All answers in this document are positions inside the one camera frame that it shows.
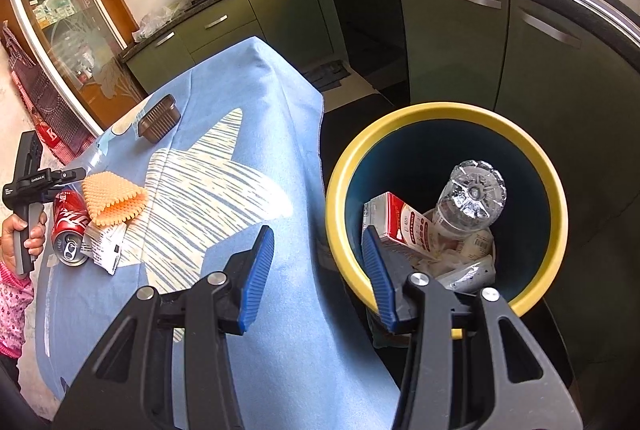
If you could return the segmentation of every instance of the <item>hand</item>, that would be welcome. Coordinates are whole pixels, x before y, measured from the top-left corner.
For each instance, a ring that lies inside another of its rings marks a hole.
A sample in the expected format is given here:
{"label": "hand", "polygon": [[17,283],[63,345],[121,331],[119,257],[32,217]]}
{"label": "hand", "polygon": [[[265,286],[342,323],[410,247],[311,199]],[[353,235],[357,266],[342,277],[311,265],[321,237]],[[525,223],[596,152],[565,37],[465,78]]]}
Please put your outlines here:
{"label": "hand", "polygon": [[[36,257],[44,251],[44,225],[47,223],[47,214],[45,212],[40,214],[39,221],[24,243],[24,247],[29,248],[29,254]],[[16,214],[7,217],[2,222],[2,253],[0,257],[7,269],[13,274],[15,274],[14,231],[23,230],[26,227],[27,223]]]}

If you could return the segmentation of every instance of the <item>pink sleeve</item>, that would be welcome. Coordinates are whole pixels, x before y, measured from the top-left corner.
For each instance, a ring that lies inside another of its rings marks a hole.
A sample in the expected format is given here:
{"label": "pink sleeve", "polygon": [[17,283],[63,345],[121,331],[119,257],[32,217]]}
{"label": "pink sleeve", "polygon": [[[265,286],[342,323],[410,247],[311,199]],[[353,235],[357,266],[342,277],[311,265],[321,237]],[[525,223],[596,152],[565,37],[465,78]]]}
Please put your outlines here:
{"label": "pink sleeve", "polygon": [[0,262],[0,354],[10,358],[22,355],[24,310],[32,301],[31,279],[18,279]]}

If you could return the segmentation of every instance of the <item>brown plastic container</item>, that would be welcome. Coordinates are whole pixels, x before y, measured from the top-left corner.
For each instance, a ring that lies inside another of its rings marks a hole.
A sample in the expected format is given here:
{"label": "brown plastic container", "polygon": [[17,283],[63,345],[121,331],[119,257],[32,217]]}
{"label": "brown plastic container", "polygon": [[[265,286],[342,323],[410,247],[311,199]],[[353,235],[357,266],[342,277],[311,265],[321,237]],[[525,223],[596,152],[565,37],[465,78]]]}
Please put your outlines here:
{"label": "brown plastic container", "polygon": [[138,136],[157,143],[180,121],[175,99],[168,94],[157,102],[138,122]]}

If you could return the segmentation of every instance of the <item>yellow rim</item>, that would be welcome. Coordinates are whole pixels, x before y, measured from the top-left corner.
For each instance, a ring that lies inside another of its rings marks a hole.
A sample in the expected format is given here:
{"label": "yellow rim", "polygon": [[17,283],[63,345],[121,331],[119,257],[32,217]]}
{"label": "yellow rim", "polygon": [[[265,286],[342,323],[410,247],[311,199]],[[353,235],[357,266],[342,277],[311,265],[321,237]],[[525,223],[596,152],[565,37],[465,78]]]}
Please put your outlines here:
{"label": "yellow rim", "polygon": [[551,230],[538,272],[510,302],[513,311],[522,316],[542,298],[558,273],[568,233],[566,200],[556,170],[533,138],[511,121],[477,106],[448,102],[408,106],[372,123],[350,143],[335,166],[326,193],[326,232],[338,269],[360,300],[377,313],[371,282],[358,265],[347,239],[344,222],[347,190],[356,168],[376,143],[403,126],[425,120],[462,120],[490,128],[518,147],[540,175],[549,202]]}

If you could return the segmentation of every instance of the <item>trash can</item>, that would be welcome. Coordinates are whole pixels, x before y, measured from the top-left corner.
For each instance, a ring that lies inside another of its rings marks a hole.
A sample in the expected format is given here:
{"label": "trash can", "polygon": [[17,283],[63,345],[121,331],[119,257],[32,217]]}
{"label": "trash can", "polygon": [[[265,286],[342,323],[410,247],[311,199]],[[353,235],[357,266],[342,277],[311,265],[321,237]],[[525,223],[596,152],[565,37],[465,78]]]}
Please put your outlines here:
{"label": "trash can", "polygon": [[568,232],[558,174],[538,144],[494,112],[462,103],[423,103],[369,125],[335,166],[326,194],[326,231],[335,262],[360,300],[378,312],[362,269],[365,202],[392,192],[418,211],[433,208],[453,167],[485,160],[502,174],[507,201],[491,226],[494,287],[522,316],[552,283]]}

